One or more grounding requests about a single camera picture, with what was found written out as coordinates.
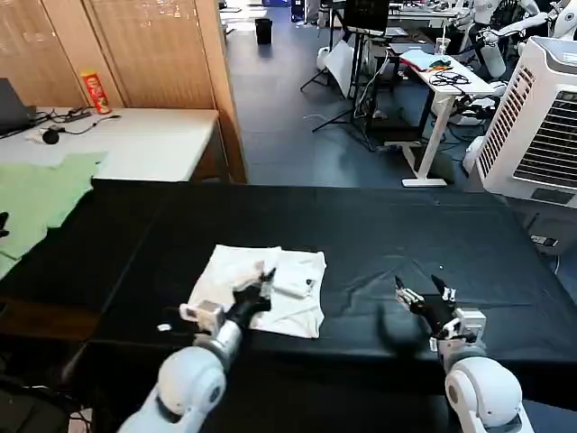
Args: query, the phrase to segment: red can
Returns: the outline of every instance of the red can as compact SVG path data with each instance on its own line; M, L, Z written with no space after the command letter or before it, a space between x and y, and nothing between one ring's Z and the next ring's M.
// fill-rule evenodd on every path
M81 74L84 84L87 87L90 97L92 97L92 102L94 102L94 107L100 115L107 115L112 112L110 105L108 105L108 99L106 98L105 90L100 83L100 78L96 74L95 70L85 70Z

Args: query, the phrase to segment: wooden wall panel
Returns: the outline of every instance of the wooden wall panel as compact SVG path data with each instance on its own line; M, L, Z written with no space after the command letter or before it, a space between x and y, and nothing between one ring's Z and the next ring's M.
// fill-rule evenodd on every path
M246 183L241 127L238 124L234 92L226 63L226 46L221 28L218 2L209 0L196 0L196 2L206 63L210 72L216 109L220 115L220 125L231 176L236 182Z
M26 105L86 104L41 0L0 2L0 77Z
M102 82L110 106L124 107L113 74L100 49L81 0L42 0L42 2L78 79L81 79L82 71L94 69ZM81 88L87 100L91 101L83 82Z
M85 4L100 28L126 106L215 107L193 0Z

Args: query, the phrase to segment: white cloth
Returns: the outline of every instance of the white cloth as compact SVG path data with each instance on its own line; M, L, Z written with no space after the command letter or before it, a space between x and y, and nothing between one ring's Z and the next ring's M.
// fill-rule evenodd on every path
M283 251L276 248L240 248L217 245L190 294L189 305L202 300L222 304L228 310L234 304L233 287L246 281L247 275L255 272L255 264L264 262L265 272L276 267L281 285L294 283L289 274L298 272L306 284L310 280L308 293L304 297L288 294L290 290L275 290L270 296L272 309L254 317L252 329L318 338L319 328L325 318L320 304L321 285L325 275L325 255L323 253L305 253Z

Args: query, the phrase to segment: black table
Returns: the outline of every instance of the black table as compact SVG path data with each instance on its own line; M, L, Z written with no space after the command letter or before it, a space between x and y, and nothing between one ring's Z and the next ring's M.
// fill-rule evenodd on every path
M393 289L397 274L408 287L435 292L434 273L458 290L462 305L484 312L490 355L519 377L528 398L543 400L550 384L577 366L577 309L511 211L491 195L448 190L181 185L133 257L93 341L189 345L186 330L160 333L156 326L188 299L215 244L325 252L320 338L253 333L243 352L251 362L273 358L299 374L330 364L331 375L351 377L364 365L373 379L380 372L382 381L407 384L409 374L418 386L434 374L438 388L443 376L426 329Z
M62 228L2 280L0 333L84 339L175 188L163 182L93 180Z

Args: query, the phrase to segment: air cooler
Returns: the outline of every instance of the air cooler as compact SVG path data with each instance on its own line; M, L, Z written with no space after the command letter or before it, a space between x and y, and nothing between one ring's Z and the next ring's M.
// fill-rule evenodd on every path
M476 168L489 192L577 207L577 41L529 39Z

